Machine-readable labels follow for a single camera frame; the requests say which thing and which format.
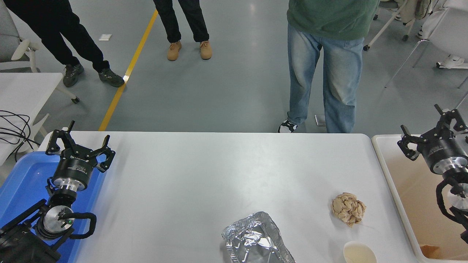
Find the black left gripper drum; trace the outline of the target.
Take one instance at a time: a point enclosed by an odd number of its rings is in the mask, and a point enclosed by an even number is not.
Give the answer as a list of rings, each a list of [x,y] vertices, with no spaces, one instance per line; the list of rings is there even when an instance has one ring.
[[[96,157],[61,155],[60,162],[53,176],[53,181],[72,179],[89,183],[92,171],[96,166]]]

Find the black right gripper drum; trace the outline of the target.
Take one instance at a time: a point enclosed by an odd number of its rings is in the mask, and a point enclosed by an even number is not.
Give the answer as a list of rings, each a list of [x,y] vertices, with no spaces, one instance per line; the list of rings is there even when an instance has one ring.
[[[417,150],[423,155],[431,172],[467,172],[467,153],[455,137],[418,137]]]

